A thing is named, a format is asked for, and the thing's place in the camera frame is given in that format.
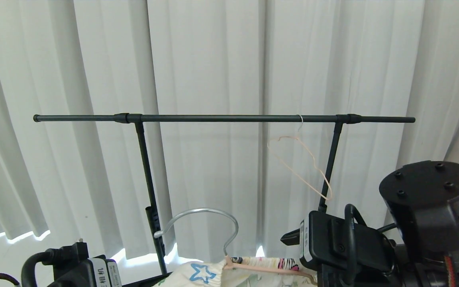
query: silver metal hook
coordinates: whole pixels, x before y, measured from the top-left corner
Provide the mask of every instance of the silver metal hook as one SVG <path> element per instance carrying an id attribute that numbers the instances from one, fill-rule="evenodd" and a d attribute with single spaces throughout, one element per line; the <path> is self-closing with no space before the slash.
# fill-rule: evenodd
<path id="1" fill-rule="evenodd" d="M 297 116 L 300 116 L 300 120 L 302 121 L 302 123 L 300 124 L 300 127 L 298 127 L 298 130 L 297 130 L 297 133 L 299 133 L 299 132 L 300 132 L 300 129 L 301 129 L 302 126 L 304 125 L 304 118 L 303 118 L 301 115 L 299 115 L 299 114 L 297 114 Z"/>
<path id="2" fill-rule="evenodd" d="M 189 210 L 186 210 L 186 211 L 183 211 L 183 212 L 180 212 L 179 214 L 177 214 L 175 217 L 173 217 L 167 224 L 166 226 L 164 227 L 163 230 L 159 230 L 157 232 L 155 232 L 153 234 L 153 237 L 154 238 L 159 238 L 161 236 L 163 236 L 166 232 L 168 232 L 168 230 L 173 226 L 173 224 L 175 223 L 175 221 L 177 221 L 178 219 L 186 216 L 186 215 L 189 215 L 189 214 L 197 214 L 197 213 L 200 213 L 200 212 L 210 212 L 210 213 L 213 213 L 213 214 L 220 214 L 222 216 L 226 216 L 227 218 L 231 219 L 233 221 L 233 223 L 235 224 L 235 232 L 233 232 L 233 234 L 231 235 L 231 237 L 228 239 L 228 241 L 226 241 L 226 243 L 224 243 L 224 247 L 222 248 L 223 251 L 224 251 L 224 256 L 227 256 L 228 255 L 228 252 L 226 251 L 226 248 L 228 247 L 228 245 L 230 245 L 230 243 L 233 241 L 233 239 L 235 239 L 235 237 L 237 237 L 237 234 L 238 234 L 238 221 L 237 219 L 232 216 L 231 214 L 227 213 L 226 211 L 222 211 L 222 210 L 219 210 L 219 209 L 213 209 L 213 208 L 196 208 L 196 209 L 189 209 Z"/>

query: garment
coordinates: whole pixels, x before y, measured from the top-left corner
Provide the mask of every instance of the garment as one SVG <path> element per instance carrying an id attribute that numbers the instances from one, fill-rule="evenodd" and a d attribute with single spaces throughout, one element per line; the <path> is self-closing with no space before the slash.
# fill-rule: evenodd
<path id="1" fill-rule="evenodd" d="M 251 266 L 291 269 L 312 274 L 294 259 L 289 258 L 232 258 L 234 263 Z M 268 272 L 255 272 L 246 269 L 223 270 L 226 261 L 220 263 L 189 262 L 182 264 L 171 275 L 157 283 L 160 287 L 211 286 L 211 287 L 308 287 L 313 286 L 308 278 L 294 275 L 281 275 Z"/>

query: clothes rack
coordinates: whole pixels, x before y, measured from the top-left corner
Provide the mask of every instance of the clothes rack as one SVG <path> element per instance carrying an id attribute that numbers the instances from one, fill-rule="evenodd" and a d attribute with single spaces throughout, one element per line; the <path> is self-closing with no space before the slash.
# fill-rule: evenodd
<path id="1" fill-rule="evenodd" d="M 150 161 L 146 148 L 144 135 L 144 122 L 334 122 L 334 131 L 330 152 L 328 156 L 326 178 L 322 194 L 327 196 L 328 184 L 335 161 L 337 144 L 344 124 L 357 124 L 359 122 L 415 122 L 415 118 L 407 116 L 361 116 L 358 114 L 336 114 L 331 116 L 313 115 L 163 115 L 163 114 L 135 114 L 118 113 L 113 115 L 61 115 L 61 116 L 33 116 L 35 122 L 120 122 L 122 124 L 134 124 L 137 133 L 139 149 L 144 167 L 144 176 L 148 187 L 150 206 L 146 208 L 146 215 L 151 229 L 151 236 L 161 230 L 155 190 L 153 189 L 153 178 L 151 176 Z M 326 200 L 321 197 L 318 210 L 327 211 Z M 167 274 L 166 263 L 164 262 L 165 248 L 162 238 L 154 238 L 153 244 L 159 259 L 159 266 L 162 275 Z"/>

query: white curtain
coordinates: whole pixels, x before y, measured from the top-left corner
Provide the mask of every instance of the white curtain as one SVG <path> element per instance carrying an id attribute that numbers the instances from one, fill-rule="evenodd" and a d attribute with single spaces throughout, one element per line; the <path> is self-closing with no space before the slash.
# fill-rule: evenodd
<path id="1" fill-rule="evenodd" d="M 328 212 L 353 203 L 384 223 L 378 184 L 397 166 L 443 159 L 459 124 L 459 2 L 285 0 L 0 1 L 0 232 L 51 231 L 92 254 L 154 252 L 132 125 L 34 123 L 34 114 L 415 116 L 345 125 Z M 295 256 L 279 242 L 319 196 L 266 149 L 294 136 L 325 169 L 333 124 L 146 124 L 162 224 L 196 207 L 232 213 L 228 250 Z M 312 185 L 298 142 L 271 148 Z M 219 260 L 231 222 L 179 220 L 180 256 Z"/>

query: sticker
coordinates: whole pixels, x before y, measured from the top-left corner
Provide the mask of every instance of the sticker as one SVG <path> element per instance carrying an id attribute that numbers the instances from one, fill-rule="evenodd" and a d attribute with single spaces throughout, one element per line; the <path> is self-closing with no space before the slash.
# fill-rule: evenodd
<path id="1" fill-rule="evenodd" d="M 300 253 L 300 258 L 304 257 L 304 220 L 300 223 L 300 228 L 299 228 L 299 235 L 300 235 L 300 240 L 298 244 L 298 249 Z"/>
<path id="2" fill-rule="evenodd" d="M 304 259 L 310 262 L 313 260 L 313 256 L 311 256 L 311 250 L 309 249 L 309 214 L 306 216 L 306 219 L 304 219 L 304 244 L 302 245 L 304 245 Z"/>
<path id="3" fill-rule="evenodd" d="M 88 258 L 88 260 L 90 260 L 91 265 L 93 265 L 96 287 L 111 287 L 106 261 L 100 258 Z"/>
<path id="4" fill-rule="evenodd" d="M 120 279 L 120 272 L 118 272 L 118 265 L 116 265 L 116 262 L 107 261 L 107 269 L 109 270 L 111 286 L 122 287 L 122 280 Z"/>

